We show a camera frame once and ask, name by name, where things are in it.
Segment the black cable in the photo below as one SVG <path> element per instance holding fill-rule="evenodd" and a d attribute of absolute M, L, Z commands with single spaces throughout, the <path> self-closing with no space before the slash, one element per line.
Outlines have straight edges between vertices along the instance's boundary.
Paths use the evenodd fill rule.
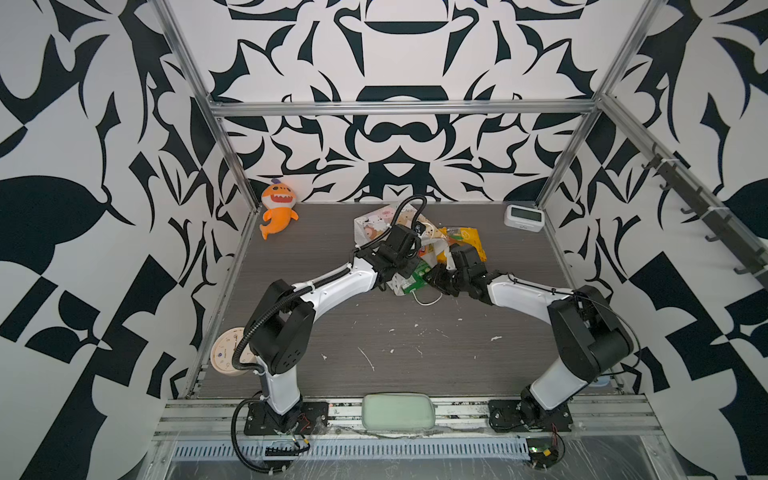
<path fill-rule="evenodd" d="M 349 273 L 349 271 L 350 271 L 349 268 L 345 268 L 344 270 L 336 272 L 333 275 L 329 275 L 326 278 L 318 280 L 314 284 L 314 286 L 315 288 L 320 288 L 321 286 L 326 285 L 327 283 L 331 283 L 334 280 L 338 280 L 339 278 L 345 276 L 347 273 Z M 297 290 L 296 292 L 293 292 L 284 296 L 283 298 L 278 300 L 277 303 L 275 303 L 269 309 L 267 309 L 266 312 L 264 312 L 257 321 L 253 322 L 253 325 L 251 325 L 251 327 L 243 334 L 243 338 L 240 339 L 240 342 L 235 347 L 235 351 L 232 354 L 232 366 L 238 370 L 256 370 L 259 373 L 264 373 L 264 367 L 262 367 L 258 363 L 240 363 L 240 356 L 243 354 L 245 347 L 248 345 L 248 342 L 250 341 L 250 337 L 252 337 L 253 334 L 256 332 L 256 330 L 260 326 L 262 326 L 264 322 L 270 319 L 272 315 L 281 311 L 281 309 L 285 305 L 300 298 L 302 295 L 311 292 L 312 289 L 313 288 L 311 286 L 305 286 L 301 290 Z"/>
<path fill-rule="evenodd" d="M 410 202 L 412 200 L 421 200 L 422 201 L 422 204 L 419 205 L 419 208 L 416 209 L 416 214 L 411 219 L 411 230 L 413 230 L 413 228 L 416 226 L 416 221 L 419 218 L 419 215 L 422 214 L 422 212 L 424 211 L 424 209 L 427 206 L 427 197 L 425 197 L 424 195 L 411 195 L 410 197 L 408 197 L 405 200 L 403 200 L 402 202 L 400 202 L 400 205 L 398 205 L 397 209 L 395 209 L 395 215 L 392 217 L 392 224 L 391 225 L 396 225 L 397 224 L 397 219 L 400 218 L 400 213 L 402 212 L 402 209 L 405 208 L 406 205 L 408 204 L 408 202 Z M 384 230 L 376 238 L 374 238 L 373 240 L 369 241 L 365 245 L 362 245 L 357 250 L 364 250 L 364 249 L 366 249 L 366 248 L 376 244 L 376 242 L 380 242 L 380 241 L 384 240 L 386 238 L 386 236 L 389 235 L 389 232 L 392 231 L 392 226 L 391 225 L 390 225 L 390 227 L 387 227 L 387 229 Z"/>
<path fill-rule="evenodd" d="M 558 455 L 558 462 L 559 462 L 563 458 L 565 458 L 565 440 L 563 440 L 563 437 L 561 437 L 559 433 L 555 432 L 554 434 L 558 436 L 558 438 L 560 439 L 560 444 L 563 445 L 563 451 L 562 452 L 558 452 L 558 453 L 560 453 L 560 455 Z"/>
<path fill-rule="evenodd" d="M 604 303 L 600 303 L 600 302 L 598 302 L 596 300 L 593 300 L 593 299 L 589 298 L 588 296 L 578 296 L 578 295 L 575 295 L 575 291 L 574 292 L 560 292 L 558 290 L 555 290 L 554 288 L 550 289 L 550 290 L 547 290 L 545 288 L 541 288 L 538 285 L 532 285 L 530 283 L 522 282 L 522 281 L 520 281 L 517 278 L 513 278 L 509 273 L 507 273 L 507 278 L 509 278 L 510 281 L 512 281 L 513 283 L 520 283 L 521 285 L 529 286 L 531 288 L 542 290 L 542 291 L 545 291 L 545 292 L 548 292 L 548 293 L 559 293 L 561 295 L 573 295 L 573 296 L 575 296 L 578 299 L 588 300 L 588 301 L 592 302 L 595 305 L 602 306 L 603 308 L 605 308 L 609 312 L 613 313 L 619 320 L 621 320 L 621 322 L 624 324 L 624 326 L 626 326 L 630 330 L 630 332 L 632 332 L 632 336 L 634 337 L 634 341 L 637 344 L 637 353 L 635 353 L 635 356 L 637 357 L 637 361 L 634 363 L 633 366 L 631 366 L 629 368 L 633 369 L 636 366 L 640 365 L 641 354 L 642 354 L 642 351 L 643 351 L 643 347 L 640 345 L 640 338 L 635 333 L 634 328 L 632 328 L 632 325 L 630 325 L 629 322 L 624 319 L 624 317 L 622 317 L 621 315 L 616 313 L 616 311 L 613 310 L 612 308 L 610 308 L 608 305 L 606 305 Z M 611 372 L 610 375 L 618 375 L 620 373 L 627 373 L 627 371 L 626 370 L 621 370 L 620 372 Z"/>
<path fill-rule="evenodd" d="M 501 414 L 501 412 L 502 412 L 501 409 L 493 409 L 493 410 L 489 411 L 488 412 L 488 420 L 490 421 L 490 419 L 495 418 L 496 415 L 497 414 Z M 511 432 L 514 427 L 500 427 L 500 426 L 497 425 L 497 426 L 492 427 L 492 428 L 493 428 L 494 432 L 507 433 L 507 432 Z"/>
<path fill-rule="evenodd" d="M 261 399 L 245 399 L 237 404 L 235 413 L 232 415 L 232 422 L 230 423 L 230 438 L 232 439 L 232 448 L 235 449 L 235 455 L 237 456 L 237 459 L 240 460 L 240 463 L 254 472 L 270 474 L 271 472 L 274 473 L 272 468 L 260 467 L 251 463 L 248 458 L 245 458 L 245 455 L 240 451 L 240 446 L 237 444 L 237 414 L 240 413 L 240 410 L 244 406 L 258 402 L 261 402 Z"/>

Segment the yellow snack package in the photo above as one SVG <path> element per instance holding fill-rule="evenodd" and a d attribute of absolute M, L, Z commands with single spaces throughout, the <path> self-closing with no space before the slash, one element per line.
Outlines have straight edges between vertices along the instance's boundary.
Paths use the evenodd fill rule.
<path fill-rule="evenodd" d="M 480 234 L 476 228 L 444 227 L 440 229 L 440 232 L 442 232 L 447 237 L 449 247 L 454 243 L 469 243 L 475 248 L 475 250 L 478 251 L 481 261 L 485 262 L 488 260 L 488 257 L 485 255 L 485 250 L 482 249 Z M 445 254 L 441 252 L 437 256 L 437 261 L 440 263 L 445 263 L 447 261 Z"/>

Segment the dark wood tabletop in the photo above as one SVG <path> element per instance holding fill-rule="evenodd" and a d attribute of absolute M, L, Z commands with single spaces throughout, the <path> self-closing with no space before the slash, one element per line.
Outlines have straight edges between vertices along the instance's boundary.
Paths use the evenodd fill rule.
<path fill-rule="evenodd" d="M 353 219 L 376 208 L 300 204 L 300 220 L 282 233 L 265 241 L 255 230 L 219 333 L 245 326 L 274 280 L 297 283 L 344 264 L 354 247 Z M 439 227 L 477 228 L 489 270 L 566 287 L 544 232 L 507 227 L 503 213 L 501 204 L 430 204 L 424 211 Z M 439 295 L 429 286 L 417 294 L 424 303 Z M 304 396 L 499 396 L 519 394 L 556 358 L 551 327 L 524 313 L 485 305 L 466 294 L 420 306 L 413 296 L 374 290 L 315 323 L 297 369 Z M 227 377 L 208 369 L 199 397 L 243 398 L 258 389 L 250 374 Z"/>

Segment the patterned wallpaper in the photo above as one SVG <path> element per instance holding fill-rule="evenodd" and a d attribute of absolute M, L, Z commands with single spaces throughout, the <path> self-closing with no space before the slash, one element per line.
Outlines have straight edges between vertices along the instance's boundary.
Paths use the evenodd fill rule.
<path fill-rule="evenodd" d="M 760 0 L 670 0 L 616 89 L 764 240 L 766 25 Z M 768 475 L 768 292 L 734 273 L 646 161 L 602 116 L 547 206 L 557 240 L 576 281 L 637 332 L 622 378 L 648 396 L 687 473 Z"/>
<path fill-rule="evenodd" d="M 218 101 L 591 96 L 641 0 L 171 0 Z M 403 90 L 400 95 L 413 96 Z"/>
<path fill-rule="evenodd" d="M 248 215 L 145 0 L 0 6 L 3 478 L 120 478 Z"/>
<path fill-rule="evenodd" d="M 170 0 L 215 101 L 590 98 L 642 0 Z M 575 114 L 228 118 L 254 190 L 535 200 Z"/>
<path fill-rule="evenodd" d="M 254 191 L 303 201 L 535 200 L 578 114 L 228 118 Z"/>

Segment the white desk clock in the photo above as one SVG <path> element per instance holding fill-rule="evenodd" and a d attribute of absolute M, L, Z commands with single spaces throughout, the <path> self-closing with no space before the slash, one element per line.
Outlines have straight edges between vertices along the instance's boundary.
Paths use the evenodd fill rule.
<path fill-rule="evenodd" d="M 533 207 L 508 205 L 504 212 L 504 225 L 538 232 L 544 228 L 544 211 Z"/>

